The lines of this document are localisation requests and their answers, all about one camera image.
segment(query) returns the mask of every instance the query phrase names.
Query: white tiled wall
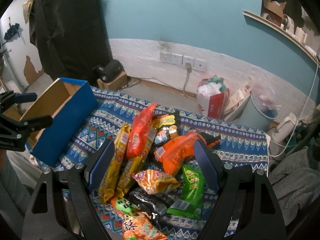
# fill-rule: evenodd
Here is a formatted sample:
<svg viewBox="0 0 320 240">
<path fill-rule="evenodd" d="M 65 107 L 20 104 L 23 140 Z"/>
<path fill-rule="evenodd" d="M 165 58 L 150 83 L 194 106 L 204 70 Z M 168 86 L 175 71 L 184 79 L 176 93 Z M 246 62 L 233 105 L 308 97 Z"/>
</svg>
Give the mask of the white tiled wall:
<svg viewBox="0 0 320 240">
<path fill-rule="evenodd" d="M 119 60 L 129 76 L 151 78 L 154 82 L 162 81 L 167 85 L 182 90 L 187 70 L 183 66 L 165 64 L 160 61 L 160 51 L 188 55 L 207 61 L 207 71 L 192 70 L 186 91 L 196 93 L 196 88 L 203 78 L 213 75 L 224 77 L 225 84 L 230 88 L 231 95 L 238 90 L 248 76 L 259 82 L 269 84 L 276 93 L 279 115 L 276 121 L 280 122 L 290 112 L 300 116 L 307 96 L 289 82 L 278 76 L 245 61 L 216 53 L 208 49 L 201 49 L 189 45 L 176 44 L 164 41 L 140 39 L 110 39 L 110 46 L 114 59 Z M 310 114 L 315 102 L 309 99 L 302 117 Z"/>
</svg>

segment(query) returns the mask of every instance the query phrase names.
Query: gray cloth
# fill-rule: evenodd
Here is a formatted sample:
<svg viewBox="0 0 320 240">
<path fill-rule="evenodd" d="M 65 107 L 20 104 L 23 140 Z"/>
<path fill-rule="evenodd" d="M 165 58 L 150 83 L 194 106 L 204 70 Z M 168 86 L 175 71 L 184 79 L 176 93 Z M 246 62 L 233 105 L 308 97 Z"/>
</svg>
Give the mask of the gray cloth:
<svg viewBox="0 0 320 240">
<path fill-rule="evenodd" d="M 286 226 L 297 216 L 299 209 L 309 206 L 319 196 L 318 167 L 309 147 L 286 157 L 269 174 Z"/>
<path fill-rule="evenodd" d="M 30 156 L 28 151 L 12 152 L 7 151 L 9 161 L 17 173 L 17 176 L 23 185 L 35 188 L 42 171 L 35 165 L 31 164 L 26 157 Z"/>
<path fill-rule="evenodd" d="M 30 198 L 6 157 L 4 168 L 0 170 L 0 214 L 19 238 Z"/>
</svg>

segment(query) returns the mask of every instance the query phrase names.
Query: blue patterned blanket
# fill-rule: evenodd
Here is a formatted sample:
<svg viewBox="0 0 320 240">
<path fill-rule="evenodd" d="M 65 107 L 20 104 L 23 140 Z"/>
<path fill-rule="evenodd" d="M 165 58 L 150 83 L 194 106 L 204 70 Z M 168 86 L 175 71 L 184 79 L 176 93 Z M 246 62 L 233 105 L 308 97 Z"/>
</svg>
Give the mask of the blue patterned blanket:
<svg viewBox="0 0 320 240">
<path fill-rule="evenodd" d="M 115 91 L 100 90 L 95 87 L 92 87 L 92 91 L 99 102 L 98 107 L 74 135 L 65 154 L 56 163 L 55 171 L 70 169 L 74 164 L 83 162 L 90 153 L 99 149 L 106 138 L 114 139 L 124 123 L 132 124 L 135 115 L 152 104 L 150 101 Z M 180 135 L 190 130 L 204 131 L 214 136 L 220 134 L 220 146 L 214 152 L 223 162 L 234 166 L 250 164 L 253 170 L 260 168 L 267 172 L 267 141 L 262 131 L 161 105 L 156 107 L 155 114 L 175 111 L 179 111 Z M 38 162 L 42 169 L 47 167 L 41 161 Z M 197 162 L 193 159 L 188 162 L 188 165 L 197 167 Z M 181 192 L 182 188 L 178 187 L 171 194 L 179 197 Z M 165 214 L 160 220 L 158 229 L 167 235 L 169 240 L 196 239 L 217 197 L 214 191 L 205 187 L 204 205 L 199 220 Z M 95 194 L 92 195 L 92 201 L 105 227 L 121 234 L 122 220 L 111 205 L 100 204 Z M 232 234 L 236 226 L 237 221 L 230 221 L 226 236 Z"/>
</svg>

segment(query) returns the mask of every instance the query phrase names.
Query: chip bag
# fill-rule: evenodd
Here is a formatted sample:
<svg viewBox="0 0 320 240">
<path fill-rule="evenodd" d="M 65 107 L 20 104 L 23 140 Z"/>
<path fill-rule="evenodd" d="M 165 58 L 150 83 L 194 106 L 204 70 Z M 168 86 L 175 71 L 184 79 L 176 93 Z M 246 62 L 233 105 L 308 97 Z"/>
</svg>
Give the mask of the chip bag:
<svg viewBox="0 0 320 240">
<path fill-rule="evenodd" d="M 156 195 L 149 195 L 140 187 L 132 190 L 127 195 L 127 199 L 135 204 L 142 212 L 145 212 L 154 225 L 159 224 L 160 217 L 163 216 L 167 212 L 168 207 L 173 204 L 163 201 Z"/>
<path fill-rule="evenodd" d="M 163 171 L 175 176 L 187 157 L 194 156 L 193 145 L 196 140 L 204 138 L 196 132 L 188 132 L 171 139 L 154 152 L 156 160 L 162 163 Z"/>
<path fill-rule="evenodd" d="M 179 112 L 161 115 L 152 121 L 152 126 L 158 130 L 154 147 L 160 147 L 178 136 L 178 114 Z"/>
<path fill-rule="evenodd" d="M 113 158 L 98 190 L 99 199 L 102 204 L 105 204 L 115 192 L 122 159 L 129 139 L 129 134 L 130 127 L 127 123 L 124 124 L 117 133 L 114 141 L 115 154 L 113 155 Z"/>
<path fill-rule="evenodd" d="M 180 186 L 180 182 L 173 176 L 161 171 L 148 169 L 146 171 L 139 171 L 132 177 L 148 194 L 168 193 Z"/>
<path fill-rule="evenodd" d="M 148 133 L 152 128 L 152 116 L 156 105 L 157 103 L 148 106 L 135 116 L 126 152 L 126 158 L 128 160 L 141 155 L 143 152 L 148 138 Z"/>
<path fill-rule="evenodd" d="M 122 233 L 124 240 L 167 239 L 134 204 L 126 199 L 118 199 L 114 202 L 117 212 L 123 213 Z"/>
<path fill-rule="evenodd" d="M 200 169 L 182 166 L 184 186 L 180 199 L 176 200 L 167 213 L 199 219 L 202 206 L 204 176 Z"/>
<path fill-rule="evenodd" d="M 145 146 L 140 153 L 139 156 L 135 156 L 131 158 L 126 167 L 124 168 L 124 171 L 122 172 L 119 182 L 117 184 L 116 188 L 116 195 L 118 197 L 124 197 L 124 195 L 129 191 L 129 189 L 134 185 L 135 181 L 132 178 L 132 174 L 136 174 L 138 171 L 141 171 L 145 160 L 148 156 L 148 153 L 150 151 L 151 145 L 153 140 L 156 136 L 156 130 L 154 128 L 151 128 L 149 131 L 149 134 L 147 136 L 147 141 L 145 143 Z"/>
</svg>

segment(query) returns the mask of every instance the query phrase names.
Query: screw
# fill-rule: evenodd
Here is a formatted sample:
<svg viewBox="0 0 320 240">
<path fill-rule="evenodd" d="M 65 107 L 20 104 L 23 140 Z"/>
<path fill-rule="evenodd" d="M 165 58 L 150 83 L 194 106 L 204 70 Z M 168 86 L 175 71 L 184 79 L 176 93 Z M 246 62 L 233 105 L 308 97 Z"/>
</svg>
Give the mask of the screw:
<svg viewBox="0 0 320 240">
<path fill-rule="evenodd" d="M 233 166 L 230 163 L 225 163 L 223 167 L 227 170 L 231 170 Z"/>
<path fill-rule="evenodd" d="M 48 173 L 50 173 L 50 171 L 51 171 L 50 168 L 46 168 L 46 169 L 43 171 L 43 173 L 44 173 L 44 174 L 48 174 Z"/>
<path fill-rule="evenodd" d="M 76 169 L 77 169 L 77 170 L 82 169 L 83 166 L 84 166 L 83 163 L 77 163 L 77 164 L 76 164 Z"/>
<path fill-rule="evenodd" d="M 259 175 L 263 175 L 264 174 L 264 171 L 262 169 L 256 169 L 256 172 L 259 174 Z"/>
</svg>

